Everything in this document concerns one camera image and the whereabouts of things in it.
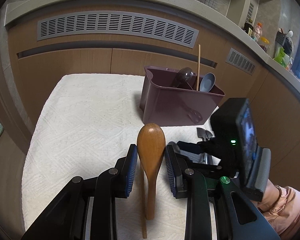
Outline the person pink sleeve forearm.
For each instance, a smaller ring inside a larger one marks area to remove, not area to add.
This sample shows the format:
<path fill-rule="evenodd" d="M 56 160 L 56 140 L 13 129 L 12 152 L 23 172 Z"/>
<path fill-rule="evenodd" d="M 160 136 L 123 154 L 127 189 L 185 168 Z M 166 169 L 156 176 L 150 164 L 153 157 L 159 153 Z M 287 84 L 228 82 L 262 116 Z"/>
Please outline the person pink sleeve forearm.
<path fill-rule="evenodd" d="M 300 239 L 300 191 L 267 181 L 260 202 L 254 202 L 281 239 Z"/>

